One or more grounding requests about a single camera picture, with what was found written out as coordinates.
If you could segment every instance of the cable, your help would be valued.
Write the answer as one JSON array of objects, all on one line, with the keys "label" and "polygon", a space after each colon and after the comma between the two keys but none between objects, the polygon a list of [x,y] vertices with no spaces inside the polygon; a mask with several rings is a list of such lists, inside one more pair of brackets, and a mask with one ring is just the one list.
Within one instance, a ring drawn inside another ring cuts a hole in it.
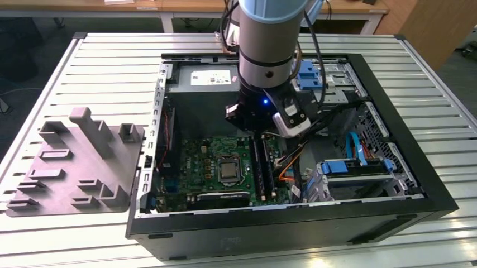
[{"label": "cable", "polygon": [[298,152],[298,150],[304,147],[306,143],[307,143],[307,141],[304,141],[303,143],[299,143],[296,145],[296,148],[292,150],[292,152],[290,154],[287,154],[286,156],[283,156],[282,159],[278,160],[276,164],[280,164],[283,161],[286,161]]},{"label": "cable", "polygon": [[326,87],[327,87],[326,74],[324,74],[324,64],[323,64],[323,58],[320,57],[320,51],[319,51],[316,35],[314,33],[312,24],[311,24],[310,18],[307,17],[306,12],[304,12],[304,20],[306,20],[307,27],[310,29],[310,34],[311,34],[311,39],[312,39],[312,43],[314,43],[314,48],[316,50],[319,69],[320,69],[320,82],[323,84],[323,89],[320,91],[320,98],[319,98],[319,102],[318,102],[318,109],[320,109],[322,106],[323,106],[323,102],[324,102]]},{"label": "cable", "polygon": [[239,2],[235,2],[235,4],[232,5],[231,9],[227,10],[223,15],[221,15],[221,18],[220,18],[220,30],[219,30],[219,33],[220,33],[220,38],[221,38],[221,46],[223,48],[229,51],[229,46],[227,45],[227,40],[224,38],[224,33],[223,33],[223,22],[224,22],[224,19],[231,16],[231,13],[233,12],[235,8],[239,6]]},{"label": "cable", "polygon": [[282,137],[278,133],[274,132],[263,132],[264,135],[271,135],[271,136],[276,136],[276,137]]},{"label": "cable", "polygon": [[310,125],[310,128],[303,133],[300,140],[307,140],[308,136],[318,131],[320,131],[332,121],[334,116],[340,113],[343,110],[358,108],[364,102],[362,100],[356,100],[347,104],[342,104],[335,106],[328,112],[323,113],[320,118],[318,118]]},{"label": "cable", "polygon": [[366,157],[366,158],[370,158],[370,151],[368,151],[368,149],[367,149],[367,147],[366,147],[364,142],[363,142],[363,141],[359,141],[359,143],[360,143],[360,146],[363,147],[364,157]]},{"label": "cable", "polygon": [[327,19],[327,16],[330,16],[330,19],[331,19],[331,16],[332,16],[332,8],[331,8],[330,0],[324,0],[324,1],[326,1],[326,4],[327,4],[327,15],[326,15],[326,19]]},{"label": "cable", "polygon": [[290,79],[294,79],[298,75],[299,68],[300,68],[300,59],[302,59],[302,51],[299,42],[296,41],[296,60],[295,60],[295,69],[291,72]]},{"label": "cable", "polygon": [[228,0],[223,0],[224,3],[224,11],[228,12]]},{"label": "cable", "polygon": [[283,174],[286,172],[286,170],[290,168],[290,166],[292,165],[292,163],[295,162],[295,160],[299,158],[299,155],[302,154],[303,150],[299,151],[299,153],[295,155],[295,157],[292,158],[292,160],[290,161],[288,165],[284,167],[284,169],[282,170],[280,175],[278,176],[278,180],[284,180],[288,179],[288,177],[283,177]]},{"label": "cable", "polygon": [[295,160],[295,162],[292,163],[292,170],[294,170],[294,178],[295,178],[295,181],[294,181],[294,186],[299,189],[299,196],[296,196],[294,193],[291,195],[291,203],[292,204],[296,204],[296,203],[300,203],[302,202],[302,195],[300,195],[300,190],[302,190],[302,178],[300,178],[300,173],[299,173],[299,170],[300,170],[300,167],[299,167],[299,156]]},{"label": "cable", "polygon": [[22,91],[22,90],[42,90],[42,88],[17,88],[17,89],[12,89],[10,91],[6,91],[5,93],[1,93],[0,96],[4,96],[9,93]]},{"label": "cable", "polygon": [[204,27],[204,28],[197,28],[197,27],[195,27],[192,24],[189,24],[188,23],[188,21],[185,21],[185,19],[183,19],[183,18],[180,18],[180,20],[185,23],[185,25],[188,25],[188,26],[191,26],[197,32],[203,32],[203,31],[205,31],[207,29],[208,29],[208,27],[209,27],[209,25],[211,25],[211,23],[213,22],[213,18],[211,18],[209,19],[209,22],[208,22],[208,24],[207,24],[207,26]]}]

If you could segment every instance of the blue latch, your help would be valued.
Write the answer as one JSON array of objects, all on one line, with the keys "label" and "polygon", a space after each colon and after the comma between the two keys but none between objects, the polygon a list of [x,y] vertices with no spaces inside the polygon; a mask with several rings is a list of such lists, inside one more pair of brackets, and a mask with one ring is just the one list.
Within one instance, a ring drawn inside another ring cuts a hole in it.
[{"label": "blue latch", "polygon": [[312,66],[312,62],[308,60],[303,60],[299,66],[298,79],[310,79],[316,78],[316,70]]},{"label": "blue latch", "polygon": [[394,165],[392,165],[392,161],[390,161],[390,159],[384,159],[383,160],[383,163],[384,163],[384,168],[387,170],[387,173],[391,173],[392,170],[394,170]]},{"label": "blue latch", "polygon": [[330,167],[326,162],[320,163],[320,170],[323,171],[323,174],[330,173]]},{"label": "blue latch", "polygon": [[312,66],[312,62],[303,60],[296,75],[299,90],[322,90],[323,84],[319,81],[319,71]]},{"label": "blue latch", "polygon": [[330,167],[331,174],[334,173],[347,173],[346,163],[342,160],[326,161],[327,166]]}]

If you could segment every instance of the aluminum table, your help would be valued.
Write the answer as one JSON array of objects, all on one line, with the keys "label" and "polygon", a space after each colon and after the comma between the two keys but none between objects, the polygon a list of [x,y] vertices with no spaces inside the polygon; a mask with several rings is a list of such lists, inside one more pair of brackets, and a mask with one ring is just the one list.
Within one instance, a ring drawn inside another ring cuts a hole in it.
[{"label": "aluminum table", "polygon": [[[9,218],[4,214],[42,139],[44,121],[88,106],[108,126],[147,127],[161,53],[220,52],[200,33],[76,35],[0,164],[0,267],[471,267],[477,260],[477,124],[406,41],[392,36],[318,36],[323,53],[360,53],[459,210],[384,241],[358,246],[159,262],[124,238],[125,213]],[[300,35],[312,52],[310,35]]]}]

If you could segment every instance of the black cable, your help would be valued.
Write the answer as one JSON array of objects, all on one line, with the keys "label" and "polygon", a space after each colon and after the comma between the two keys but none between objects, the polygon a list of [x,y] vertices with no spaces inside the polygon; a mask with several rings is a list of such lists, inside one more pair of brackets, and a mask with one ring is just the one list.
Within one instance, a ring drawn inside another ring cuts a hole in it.
[{"label": "black cable", "polygon": [[[299,158],[296,158],[295,162],[292,163],[292,176],[294,176],[294,185],[299,189],[299,193],[302,193],[302,177],[299,171]],[[298,204],[302,202],[302,196],[296,197],[294,193],[291,193],[291,203]]]},{"label": "black cable", "polygon": [[228,0],[223,0],[224,3],[224,11],[228,12]]},{"label": "black cable", "polygon": [[232,5],[231,9],[227,10],[223,13],[221,18],[220,18],[220,30],[219,30],[219,32],[220,32],[220,38],[221,38],[221,45],[223,45],[224,49],[228,50],[228,51],[229,51],[229,46],[227,45],[227,41],[224,39],[223,22],[224,22],[224,19],[231,16],[231,13],[233,12],[233,9],[236,8],[236,6],[239,6],[239,2],[235,2],[235,4]]},{"label": "black cable", "polygon": [[326,87],[327,87],[324,64],[323,64],[323,58],[320,57],[320,51],[319,51],[316,35],[314,33],[312,24],[311,24],[310,18],[307,17],[306,12],[304,12],[304,20],[306,20],[307,27],[310,29],[310,34],[311,34],[311,39],[312,39],[312,43],[314,43],[314,49],[316,50],[319,69],[320,69],[320,83],[323,85],[323,89],[320,90],[320,98],[319,98],[319,101],[318,101],[318,109],[320,109],[322,106],[323,106],[323,102],[324,102]]},{"label": "black cable", "polygon": [[185,23],[185,25],[188,25],[188,26],[191,26],[197,32],[203,32],[203,31],[205,31],[207,29],[208,29],[208,27],[209,27],[209,25],[211,25],[211,23],[213,22],[213,18],[212,19],[209,19],[209,22],[208,22],[208,24],[207,24],[207,26],[204,27],[204,28],[197,28],[197,27],[195,27],[192,24],[189,24],[188,23],[188,21],[185,21],[185,19],[183,19],[183,18],[180,18],[180,20]]},{"label": "black cable", "polygon": [[295,68],[291,72],[290,75],[290,80],[294,79],[298,75],[299,68],[300,68],[300,59],[302,59],[302,51],[300,51],[300,45],[299,42],[296,41],[296,56],[295,56]]},{"label": "black cable", "polygon": [[229,17],[227,19],[227,31],[224,33],[224,36],[228,36],[228,31],[229,31],[229,24],[231,24],[231,12],[229,12]]},{"label": "black cable", "polygon": [[330,111],[320,113],[320,117],[311,123],[310,128],[307,131],[302,134],[299,138],[298,145],[295,145],[290,150],[287,150],[290,153],[282,157],[282,161],[292,157],[300,152],[300,149],[304,147],[306,143],[308,142],[308,138],[312,134],[315,134],[318,131],[324,129],[330,123],[332,122],[334,117],[347,109],[358,108],[364,102],[362,100],[356,100],[354,102],[350,102],[347,104],[342,104],[339,106],[335,106]]},{"label": "black cable", "polygon": [[324,1],[326,1],[326,4],[327,4],[327,15],[326,15],[326,19],[327,19],[327,16],[330,16],[330,19],[331,19],[331,16],[332,16],[332,8],[331,8],[330,0],[324,0]]},{"label": "black cable", "polygon": [[358,108],[363,104],[362,100],[356,100],[354,102],[350,102],[347,104],[342,104],[339,106],[335,106],[328,112],[323,113],[319,119],[316,119],[312,124],[310,125],[310,128],[307,131],[303,133],[300,136],[300,143],[307,141],[310,135],[315,134],[318,131],[320,131],[327,125],[331,123],[334,117],[347,109]]}]

